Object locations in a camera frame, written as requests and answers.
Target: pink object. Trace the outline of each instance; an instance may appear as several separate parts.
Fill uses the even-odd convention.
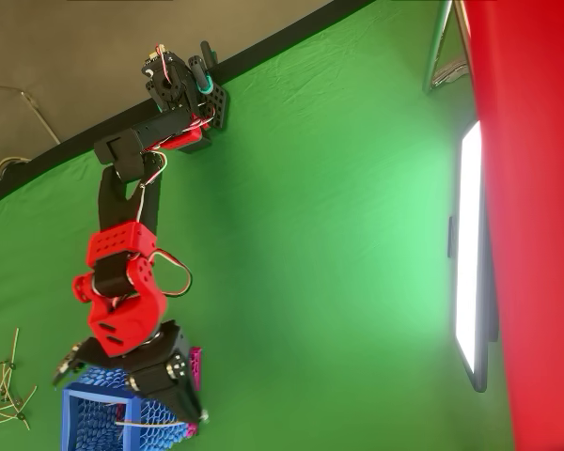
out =
[[[188,428],[186,429],[186,438],[189,439],[190,437],[194,437],[196,435],[196,425],[193,423],[188,424]]]
[[[192,367],[192,375],[195,378],[195,388],[200,390],[200,353],[202,348],[190,348],[190,366]]]

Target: red foreground object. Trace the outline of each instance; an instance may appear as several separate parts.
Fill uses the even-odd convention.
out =
[[[514,440],[564,450],[564,1],[466,1]]]
[[[111,227],[92,235],[86,262],[93,268],[100,258],[119,252],[137,253],[127,263],[126,273],[136,294],[112,308],[112,299],[93,287],[94,272],[73,279],[75,297],[82,303],[92,302],[87,324],[109,357],[134,350],[159,328],[167,299],[152,275],[149,255],[155,249],[156,237],[136,221]]]

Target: red fabric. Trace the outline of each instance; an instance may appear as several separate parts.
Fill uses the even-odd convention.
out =
[[[466,1],[518,450],[564,450],[564,0]]]

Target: black backdrop edge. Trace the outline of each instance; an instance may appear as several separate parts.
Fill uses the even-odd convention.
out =
[[[298,22],[220,62],[211,68],[213,79],[221,85],[227,83],[372,2],[373,0],[332,0]],[[156,104],[152,99],[148,99],[76,134],[40,154],[19,168],[11,177],[0,181],[0,200],[50,169],[89,152],[93,149],[94,143],[104,136],[120,132],[156,114],[158,114]]]

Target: metal stand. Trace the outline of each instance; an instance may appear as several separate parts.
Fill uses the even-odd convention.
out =
[[[12,86],[0,86],[0,91],[10,91],[10,92],[17,92],[21,94],[21,98],[23,99],[25,104],[31,109],[34,115],[36,115],[44,130],[48,132],[48,134],[50,134],[51,138],[53,138],[57,144],[60,144],[60,140],[56,137],[55,132],[53,132],[53,129],[50,128],[48,122],[46,122],[46,119],[44,119],[44,116],[42,116],[41,113],[39,112],[38,104],[36,103],[36,101],[34,101],[34,98],[31,97],[30,94],[28,94],[27,92],[23,91],[18,87],[12,87]]]
[[[436,70],[439,61],[439,54],[443,44],[443,37],[447,27],[447,20],[451,7],[454,8],[458,25],[460,27],[460,35],[462,36],[462,44],[466,53],[466,58],[458,58],[441,69]],[[432,34],[431,49],[429,51],[429,60],[426,65],[426,74],[424,76],[424,85],[422,89],[425,93],[442,86],[445,83],[452,83],[463,75],[470,73],[470,43],[467,21],[463,12],[462,1],[459,0],[443,0],[439,5],[439,12],[434,25]]]

